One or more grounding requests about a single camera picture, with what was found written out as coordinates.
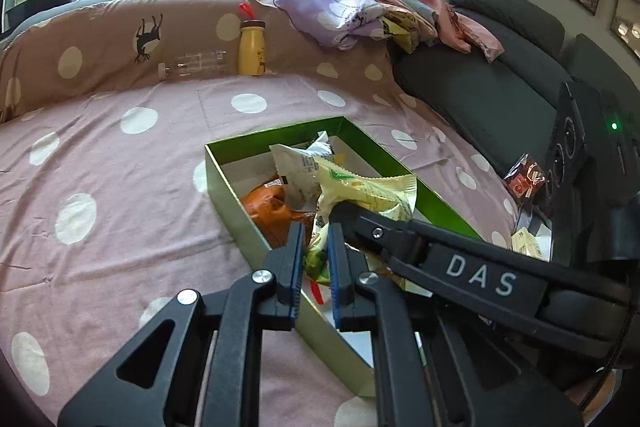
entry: bottle cap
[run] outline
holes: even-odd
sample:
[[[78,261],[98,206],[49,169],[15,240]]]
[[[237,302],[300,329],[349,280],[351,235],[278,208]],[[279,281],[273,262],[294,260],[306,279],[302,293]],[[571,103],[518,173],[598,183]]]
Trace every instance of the bottle cap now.
[[[264,21],[242,21],[240,29],[242,28],[266,28]]]

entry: plant pot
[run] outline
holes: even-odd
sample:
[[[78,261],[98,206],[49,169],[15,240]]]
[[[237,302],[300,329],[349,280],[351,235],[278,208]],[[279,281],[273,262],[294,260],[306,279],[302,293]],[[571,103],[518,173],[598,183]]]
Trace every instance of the plant pot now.
[[[13,29],[36,13],[50,10],[74,0],[26,0],[6,11],[9,28]]]

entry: red snack package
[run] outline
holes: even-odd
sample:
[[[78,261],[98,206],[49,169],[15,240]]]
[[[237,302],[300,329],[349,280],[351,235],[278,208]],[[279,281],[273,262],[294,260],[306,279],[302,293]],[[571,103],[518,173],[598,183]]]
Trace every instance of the red snack package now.
[[[528,154],[523,154],[503,181],[511,196],[523,204],[545,184],[546,178],[542,168]]]
[[[304,224],[306,244],[311,239],[315,213],[291,210],[284,202],[284,188],[277,175],[240,198],[240,203],[272,248],[287,244],[289,225],[293,221]]]

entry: yellow small package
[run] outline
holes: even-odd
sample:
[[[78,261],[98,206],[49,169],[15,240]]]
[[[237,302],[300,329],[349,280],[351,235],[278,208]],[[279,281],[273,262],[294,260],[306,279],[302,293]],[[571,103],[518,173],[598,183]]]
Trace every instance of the yellow small package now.
[[[314,160],[318,163],[317,176],[322,194],[318,201],[314,232],[306,252],[305,271],[311,279],[327,284],[329,270],[323,250],[329,214],[334,206],[341,201],[353,201],[390,219],[411,219],[417,196],[417,181],[412,174],[394,178],[366,178],[324,158],[316,156]]]
[[[525,227],[522,227],[511,236],[511,250],[540,259],[540,261],[546,261],[536,238]]]

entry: sofa backrest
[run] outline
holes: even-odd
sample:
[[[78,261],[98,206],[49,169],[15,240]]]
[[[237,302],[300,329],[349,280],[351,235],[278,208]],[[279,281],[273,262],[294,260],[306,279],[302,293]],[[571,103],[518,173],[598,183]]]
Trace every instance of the sofa backrest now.
[[[576,81],[610,90],[624,113],[623,121],[640,133],[640,89],[615,60],[586,35],[575,38],[566,69]]]
[[[564,26],[535,4],[527,0],[447,1],[498,21],[558,60],[564,42]]]

